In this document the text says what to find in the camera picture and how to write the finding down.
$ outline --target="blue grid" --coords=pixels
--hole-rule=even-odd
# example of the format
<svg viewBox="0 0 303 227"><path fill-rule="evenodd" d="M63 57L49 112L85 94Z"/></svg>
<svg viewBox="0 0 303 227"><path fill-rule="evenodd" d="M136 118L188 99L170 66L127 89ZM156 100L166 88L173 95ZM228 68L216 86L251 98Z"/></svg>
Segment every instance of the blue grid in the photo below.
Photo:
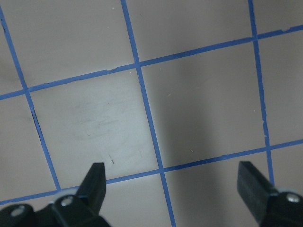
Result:
<svg viewBox="0 0 303 227"><path fill-rule="evenodd" d="M21 85L22 85L22 88L23 88L22 90L19 90L19 91L15 91L15 92L0 95L0 100L8 99L8 98L11 98L11 97L16 97L16 96L20 96L20 95L25 95L26 96L28 105L30 107L30 111L32 113L32 116L33 116L33 119L34 119L34 122L35 122L35 126L36 126L36 129L37 129L38 135L40 137L40 141L41 141L42 148L43 148L43 151L44 151L44 154L45 154L45 158L47 160L50 172L51 172L52 177L53 177L53 181L54 181L55 186L56 186L55 191L44 192L44 193L39 193L39 194L14 198L14 199L11 199L11 200L0 201L0 205L6 204L6 203L9 203L9 202L19 202L19 201L24 201L24 200L29 200L29 199L35 199L35 198L50 196L50 195L56 194L58 191L67 190L67 189L61 189L60 188L60 184L59 184L55 169L53 167L52 160L50 158L50 155L49 155L49 152L48 152L48 149L47 149L47 145L45 143L45 140L44 140L44 137L43 137L43 134L42 134L37 116L35 114L35 108L34 108L34 104L33 104L33 101L31 99L30 93L34 92L34 91L41 90L41 89L46 89L46 88L55 87L55 86L58 86L58 85L71 83L71 82L77 81L77 80L84 80L84 79L89 79L89 78L94 78L94 77L100 77L100 76L103 76L103 75L108 75L108 74L121 72L121 71L129 70L129 69L136 69L137 73L139 75L139 83L141 85L141 91L142 91L142 95L143 95L143 102L144 102L144 106L145 106L145 110L146 110L146 114L147 114L147 119L148 119L150 131L151 131L152 141L153 141L153 145L154 145L155 154L156 154L156 158L157 158L159 168L157 170L152 170L152 171L148 171L148 172L123 176L123 177L119 177L119 178L115 178L115 179L110 179L110 180L107 180L107 183L117 183L117 182L126 181L126 180L130 180L130 179L135 179L135 178L139 178L139 177L160 174L172 227L175 227L176 223L175 223L173 209L172 209L170 198L169 198L169 191L168 191L168 186L167 186L167 182L166 182L166 178L165 178L165 172L180 170L180 169L189 168L189 167L192 167L192 166L199 166L199 165L212 163L212 162L218 162L218 161L227 160L227 159L231 159L231 158L235 158L235 157L241 157L241 156L266 152L269 178L270 178L270 181L272 183L274 183L274 171L273 171L272 160L271 160L271 151L274 150L274 149L286 148L286 147L289 147L289 146L303 144L303 139L302 140L296 140L296 141L290 141L290 142L286 142L286 143L282 143L282 144L277 144L277 145L273 145L273 146L270 145L270 137L269 137L269 132L268 132L268 128L267 128L267 114L266 114L266 105L265 105L265 99L264 99L264 87L263 87L263 82L262 82L262 71L261 71L261 61L260 61L260 56L259 56L258 40L273 37L273 36L277 36L277 35L283 35L283 34L288 34L288 33L292 33L292 32L302 31L303 30L303 25L294 26L294 27L288 29L287 31L277 30L277 31L267 32L267 33L263 33L263 34L258 35L257 28L256 28L256 23L255 23L253 1L248 0L252 37L242 38L242 39L228 41L228 42L219 43L219 44L214 44L214 45L210 45L210 46L205 46L205 47L197 48L197 49L194 49L194 50L185 51L185 52L181 52L181 53L176 53L176 54L172 54L172 55L168 55L168 56L163 56L163 57L159 57L159 58L155 58L155 59L151 59L151 60L140 61L139 56L138 56L137 47L136 47L135 37L134 37L133 29L132 29L131 20L130 20L128 9L127 9L126 0L121 0L121 5L122 5L124 17L125 17L125 23L126 23L126 27L127 27L127 31L128 31L128 35L129 35L129 39L130 39L132 52L133 52L133 57L134 57L134 63L133 64L123 65L123 66L117 67L116 69L113 69L113 70L102 70L102 71L98 71L98 72L93 72L93 73L88 73L88 74L84 74L84 75L80 75L80 76L75 76L75 77L68 78L68 79L62 79L62 80L58 80L58 81L54 81L54 82L50 82L50 83L46 83L46 84L41 84L41 85L37 85L37 86L33 86L33 87L27 87L27 84L24 80L24 76L23 76L23 73L22 73L22 70L21 70L16 52L15 52L15 48L14 48L11 36L9 34L9 29L8 29L7 24L6 24L6 21L5 21L1 6L0 6L1 24L2 24L3 29L5 31L5 37L6 37L6 40L7 40L7 43L8 43L8 46L9 46L9 49L10 49L10 52L11 52L16 70L17 70L17 73L18 73L18 76L19 76L19 79L20 79L20 82L21 82ZM143 80L143 74L142 74L141 67L156 64L156 63L160 63L160 62L170 61L170 60L173 60L173 59L184 58L184 57L188 57L188 56L191 56L191 55L196 55L196 54L199 54L199 53L208 52L208 51L212 51L212 50L217 50L217 49L221 49L221 48L226 48L226 47L230 47L230 46L234 46L234 45L250 43L250 42L253 42L254 53L255 53L255 62L256 62L256 70L257 70L257 77L258 77L258 88L259 88L259 98L260 98L260 106L261 106L262 120L263 120L263 132L264 132L264 135L265 135L265 137L264 137L265 147L258 148L258 149L247 150L247 151L238 152L238 153L233 153L233 154L228 154L228 155L223 155L223 156L220 156L220 157L213 157L213 158L204 159L204 160L200 160L200 161L196 161L196 162L191 162L191 163L187 163L187 164L183 164L183 165L171 166L171 167L164 168L163 164L162 164L162 160L161 160L160 149L159 149L159 145L158 145L158 142L157 142L155 128L154 128L154 125L153 125L152 114L151 114L151 110L150 110L150 106L149 106L149 102L148 102L148 97L147 97L147 93L146 93L146 89L145 89L145 84L144 84L144 80Z"/></svg>

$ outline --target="silver bolt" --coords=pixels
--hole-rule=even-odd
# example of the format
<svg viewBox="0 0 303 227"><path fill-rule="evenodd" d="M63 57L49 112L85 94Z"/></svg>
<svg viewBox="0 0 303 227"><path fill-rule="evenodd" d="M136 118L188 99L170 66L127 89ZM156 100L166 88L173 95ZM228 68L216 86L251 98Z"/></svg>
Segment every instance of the silver bolt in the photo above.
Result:
<svg viewBox="0 0 303 227"><path fill-rule="evenodd" d="M61 201L61 205L66 207L72 203L72 196L66 197L64 200Z"/></svg>
<svg viewBox="0 0 303 227"><path fill-rule="evenodd" d="M286 198L290 202L300 202L300 197L297 196L296 194L288 193L286 195Z"/></svg>
<svg viewBox="0 0 303 227"><path fill-rule="evenodd" d="M12 217L18 216L18 215L20 215L20 214L23 213L24 209L25 209L25 207L24 207L23 205L18 206L17 208L15 208L15 209L11 212L10 215L11 215Z"/></svg>

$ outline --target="metal screw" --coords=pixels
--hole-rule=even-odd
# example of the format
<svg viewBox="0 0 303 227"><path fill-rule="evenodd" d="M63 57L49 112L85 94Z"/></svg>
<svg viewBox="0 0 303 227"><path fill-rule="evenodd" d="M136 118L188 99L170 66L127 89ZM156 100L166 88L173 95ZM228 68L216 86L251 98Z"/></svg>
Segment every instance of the metal screw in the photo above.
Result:
<svg viewBox="0 0 303 227"><path fill-rule="evenodd" d="M12 217L18 216L18 215L20 215L20 214L23 213L24 209L25 209L25 207L24 207L23 205L18 206L17 208L15 208L15 209L10 213L10 215L11 215Z"/></svg>
<svg viewBox="0 0 303 227"><path fill-rule="evenodd" d="M72 196L66 197L64 200L61 201L61 205L66 207L72 203Z"/></svg>
<svg viewBox="0 0 303 227"><path fill-rule="evenodd" d="M300 202L300 197L297 196L296 194L288 193L286 195L286 198L290 202Z"/></svg>

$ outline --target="black object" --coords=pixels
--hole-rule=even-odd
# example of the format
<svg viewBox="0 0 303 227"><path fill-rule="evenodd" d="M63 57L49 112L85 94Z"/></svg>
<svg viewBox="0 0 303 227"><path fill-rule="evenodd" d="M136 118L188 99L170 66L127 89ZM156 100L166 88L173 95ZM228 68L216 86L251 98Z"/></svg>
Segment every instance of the black object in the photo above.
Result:
<svg viewBox="0 0 303 227"><path fill-rule="evenodd" d="M0 227L110 227L99 216L106 193L104 163L94 163L75 195L58 198L37 212L27 204L0 211Z"/></svg>
<svg viewBox="0 0 303 227"><path fill-rule="evenodd" d="M240 162L237 188L260 227L303 227L303 197L279 192L251 162Z"/></svg>

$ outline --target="square tile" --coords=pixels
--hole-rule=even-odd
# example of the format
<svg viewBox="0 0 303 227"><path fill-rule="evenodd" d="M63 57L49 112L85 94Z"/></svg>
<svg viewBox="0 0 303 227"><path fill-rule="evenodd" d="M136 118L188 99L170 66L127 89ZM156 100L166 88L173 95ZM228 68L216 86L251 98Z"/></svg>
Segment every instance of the square tile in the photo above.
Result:
<svg viewBox="0 0 303 227"><path fill-rule="evenodd" d="M128 0L140 60L251 37L246 0Z"/></svg>
<svg viewBox="0 0 303 227"><path fill-rule="evenodd" d="M55 190L24 96L0 101L0 201Z"/></svg>
<svg viewBox="0 0 303 227"><path fill-rule="evenodd" d="M0 95L21 89L22 86L9 52L4 31L0 27Z"/></svg>
<svg viewBox="0 0 303 227"><path fill-rule="evenodd" d="M252 44L142 70L164 166L265 145Z"/></svg>
<svg viewBox="0 0 303 227"><path fill-rule="evenodd" d="M265 153L165 174L177 226L258 226L237 192L239 161L251 161L268 178Z"/></svg>
<svg viewBox="0 0 303 227"><path fill-rule="evenodd" d="M26 204L31 205L33 207L34 211L38 211L38 210L41 210L44 207L46 207L51 199L52 199L52 196L45 196L45 197L41 197L41 198L37 198L37 199L24 200L21 202L7 203L5 205L0 206L0 210L5 207L11 206L11 205L26 203Z"/></svg>
<svg viewBox="0 0 303 227"><path fill-rule="evenodd" d="M253 3L259 34L303 25L301 0L254 0Z"/></svg>
<svg viewBox="0 0 303 227"><path fill-rule="evenodd" d="M303 32L259 41L271 144L303 138Z"/></svg>
<svg viewBox="0 0 303 227"><path fill-rule="evenodd" d="M157 169L135 70L31 93L60 185L78 186L93 162L107 179Z"/></svg>
<svg viewBox="0 0 303 227"><path fill-rule="evenodd" d="M119 0L1 1L27 85L133 63Z"/></svg>
<svg viewBox="0 0 303 227"><path fill-rule="evenodd" d="M275 185L297 191L303 195L303 145L271 151Z"/></svg>
<svg viewBox="0 0 303 227"><path fill-rule="evenodd" d="M171 227L159 175L108 184L100 215L111 226Z"/></svg>

